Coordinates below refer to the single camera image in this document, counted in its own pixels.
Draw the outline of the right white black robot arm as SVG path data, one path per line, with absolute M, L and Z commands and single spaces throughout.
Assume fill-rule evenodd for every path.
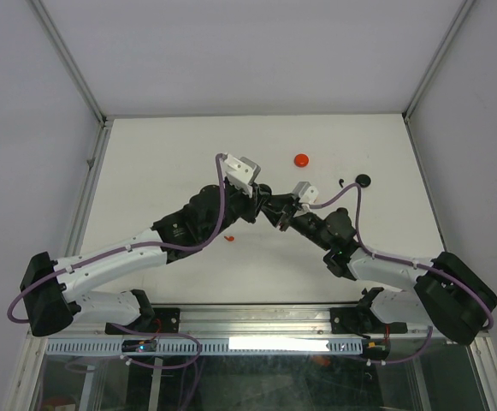
M 462 345 L 492 324 L 496 293 L 457 255 L 408 259 L 363 245 L 347 209 L 325 218 L 291 194 L 273 195 L 262 207 L 279 230 L 293 229 L 325 251 L 323 262 L 336 277 L 375 283 L 357 305 L 366 331 L 391 323 L 432 327 Z

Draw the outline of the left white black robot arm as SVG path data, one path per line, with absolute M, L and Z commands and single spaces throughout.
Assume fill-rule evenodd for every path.
M 149 330 L 154 313 L 142 290 L 99 293 L 91 301 L 95 289 L 131 272 L 189 257 L 240 219 L 255 223 L 272 191 L 265 184 L 253 184 L 251 189 L 246 194 L 230 182 L 206 186 L 179 211 L 104 251 L 63 259 L 52 259 L 47 252 L 32 256 L 18 298 L 32 334 L 56 334 L 90 314 L 98 322 L 127 326 L 138 333 Z

